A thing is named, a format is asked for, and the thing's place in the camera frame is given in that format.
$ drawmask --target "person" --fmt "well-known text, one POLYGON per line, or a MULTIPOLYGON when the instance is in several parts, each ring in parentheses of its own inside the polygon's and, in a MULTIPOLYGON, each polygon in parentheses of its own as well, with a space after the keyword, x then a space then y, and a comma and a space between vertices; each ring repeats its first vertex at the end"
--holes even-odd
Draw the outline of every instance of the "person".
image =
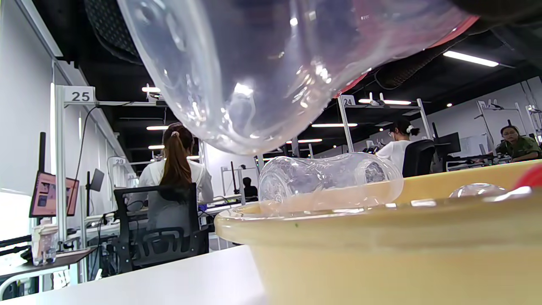
MULTIPOLYGON (((202 164, 187 159, 194 145, 194 138, 190 131, 181 123, 173 123, 164 132, 163 143, 164 159, 145 167, 139 177, 138 187, 167 185, 184 188, 195 182, 196 198, 201 198, 201 202, 211 202, 213 199, 211 175, 202 164)), ((148 230, 188 225, 187 219, 180 219, 186 214, 182 211, 182 206, 173 205, 171 201, 158 198, 156 192, 133 194, 127 209, 132 212, 141 209, 147 195, 149 197, 148 230)))
POLYGON ((399 171, 403 171, 403 162, 405 159, 405 150, 412 143, 410 136, 417 136, 420 133, 419 128, 414 128, 410 125, 407 119, 399 119, 390 126, 389 135, 393 139, 392 142, 382 147, 376 152, 377 157, 388 159, 395 164, 399 171))
POLYGON ((512 162, 539 159, 542 152, 535 139, 528 136, 520 136, 516 126, 504 126, 501 129, 504 139, 496 148, 498 154, 512 157, 512 162))
POLYGON ((258 189, 255 186, 250 185, 252 179, 249 177, 243 178, 244 184, 244 198, 247 202, 258 201, 258 189))

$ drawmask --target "fluorescent light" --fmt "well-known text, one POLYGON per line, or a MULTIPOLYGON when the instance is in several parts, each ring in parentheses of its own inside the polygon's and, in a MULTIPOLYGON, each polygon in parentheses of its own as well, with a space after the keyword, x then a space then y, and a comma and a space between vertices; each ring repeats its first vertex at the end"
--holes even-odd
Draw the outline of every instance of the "fluorescent light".
POLYGON ((150 93, 160 93, 160 88, 156 87, 143 87, 141 88, 143 92, 150 92, 150 93))
MULTIPOLYGON (((358 123, 348 123, 348 127, 356 127, 358 123)), ((332 124, 312 124, 312 127, 344 127, 343 123, 332 123, 332 124)))
POLYGON ((464 61, 470 61, 473 63, 478 63, 479 65, 484 65, 484 66, 489 66, 489 67, 495 67, 499 65, 499 63, 495 61, 490 61, 487 59, 482 59, 482 58, 478 58, 478 57, 474 57, 474 56, 470 56, 466 54, 461 54, 454 51, 447 51, 446 53, 444 53, 444 56, 460 59, 464 61))
POLYGON ((166 130, 168 126, 149 126, 147 130, 166 130))
POLYGON ((407 113, 403 113, 404 116, 413 116, 415 114, 417 114, 419 112, 419 110, 412 110, 412 111, 409 111, 407 113))
POLYGON ((390 124, 391 124, 391 122, 382 122, 382 123, 376 124, 375 126, 377 126, 377 127, 384 127, 384 126, 390 125, 390 124))
MULTIPOLYGON (((370 104, 371 103, 371 100, 370 99, 360 99, 358 100, 359 103, 362 103, 362 104, 370 104)), ((407 101, 407 100, 390 100, 390 99, 385 99, 384 100, 384 104, 388 104, 388 105, 410 105, 412 104, 411 101, 407 101)))
POLYGON ((309 139, 309 140, 298 140, 298 143, 314 143, 314 142, 322 142, 322 139, 309 139))

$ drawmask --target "brown hair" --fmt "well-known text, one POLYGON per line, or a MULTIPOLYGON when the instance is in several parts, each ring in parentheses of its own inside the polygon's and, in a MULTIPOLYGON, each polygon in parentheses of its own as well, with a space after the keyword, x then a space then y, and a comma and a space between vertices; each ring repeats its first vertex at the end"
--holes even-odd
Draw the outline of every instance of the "brown hair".
POLYGON ((186 157, 192 152, 194 137, 181 123, 167 127, 162 139, 164 143, 164 176, 160 185, 186 187, 192 183, 192 172, 186 157))

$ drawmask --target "chair backrest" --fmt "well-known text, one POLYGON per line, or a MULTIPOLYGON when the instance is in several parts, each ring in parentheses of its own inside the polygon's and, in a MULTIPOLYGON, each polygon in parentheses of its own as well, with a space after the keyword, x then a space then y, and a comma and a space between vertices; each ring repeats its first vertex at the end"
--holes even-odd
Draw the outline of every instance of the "chair backrest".
POLYGON ((435 143, 432 140, 425 139, 410 143, 405 149, 403 177, 429 174, 434 154, 435 143))
POLYGON ((184 189, 171 186, 140 187, 118 189, 114 194, 120 219, 116 246, 121 272, 192 257, 209 250, 208 246, 205 248, 207 227, 199 227, 195 183, 184 189), (139 221, 138 229, 132 234, 131 218, 141 218, 145 210, 129 212, 129 194, 149 201, 146 226, 139 221))

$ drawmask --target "white table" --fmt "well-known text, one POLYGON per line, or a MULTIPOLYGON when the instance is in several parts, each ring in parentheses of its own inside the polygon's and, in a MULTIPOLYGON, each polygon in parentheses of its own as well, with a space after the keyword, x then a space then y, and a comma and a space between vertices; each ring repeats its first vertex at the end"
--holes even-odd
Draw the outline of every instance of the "white table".
POLYGON ((248 246, 4 302, 6 305, 267 304, 248 246))

